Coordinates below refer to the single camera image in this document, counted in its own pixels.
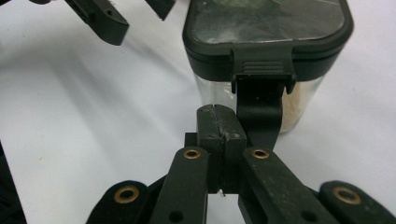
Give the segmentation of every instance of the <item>black plastic clip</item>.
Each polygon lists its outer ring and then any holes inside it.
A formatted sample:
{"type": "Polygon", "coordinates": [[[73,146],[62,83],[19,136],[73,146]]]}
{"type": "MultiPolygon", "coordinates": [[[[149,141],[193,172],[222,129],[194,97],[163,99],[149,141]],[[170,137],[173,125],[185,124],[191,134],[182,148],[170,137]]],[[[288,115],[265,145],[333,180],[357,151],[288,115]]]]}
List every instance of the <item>black plastic clip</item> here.
{"type": "Polygon", "coordinates": [[[282,123],[282,95],[291,93],[294,74],[290,48],[233,49],[236,115],[252,146],[273,149],[282,123]]]}

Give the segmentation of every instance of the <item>white surface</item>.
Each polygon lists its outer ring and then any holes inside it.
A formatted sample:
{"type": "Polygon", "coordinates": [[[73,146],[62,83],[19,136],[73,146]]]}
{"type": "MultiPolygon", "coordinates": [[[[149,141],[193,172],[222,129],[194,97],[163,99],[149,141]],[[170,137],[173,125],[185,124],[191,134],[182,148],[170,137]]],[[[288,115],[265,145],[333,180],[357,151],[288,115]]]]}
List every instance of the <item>white surface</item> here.
{"type": "MultiPolygon", "coordinates": [[[[113,2],[131,23],[120,47],[64,1],[0,7],[0,138],[29,223],[84,223],[112,185],[165,175],[195,130],[188,2],[165,22],[113,2]]],[[[396,214],[396,2],[349,4],[354,34],[276,153],[307,186],[343,180],[396,214]]],[[[235,197],[210,197],[208,223],[241,222],[235,197]]]]}

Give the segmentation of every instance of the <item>brass insert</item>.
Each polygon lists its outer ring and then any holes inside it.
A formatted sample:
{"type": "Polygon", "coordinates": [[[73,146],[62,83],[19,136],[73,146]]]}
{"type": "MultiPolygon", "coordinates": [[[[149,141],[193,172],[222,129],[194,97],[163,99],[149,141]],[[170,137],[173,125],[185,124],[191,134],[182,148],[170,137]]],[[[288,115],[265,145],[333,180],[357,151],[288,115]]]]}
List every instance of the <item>brass insert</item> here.
{"type": "Polygon", "coordinates": [[[251,155],[257,159],[267,159],[268,157],[270,157],[270,154],[263,150],[263,149],[255,149],[251,152],[251,155]]]}
{"type": "Polygon", "coordinates": [[[346,187],[336,187],[332,190],[332,194],[344,203],[360,204],[361,196],[352,189],[346,187]]]}
{"type": "Polygon", "coordinates": [[[200,156],[201,156],[201,152],[195,149],[188,149],[184,151],[184,157],[189,160],[197,159],[200,156]]]}
{"type": "Polygon", "coordinates": [[[125,186],[114,194],[116,203],[131,203],[139,196],[139,189],[135,186],[125,186]]]}

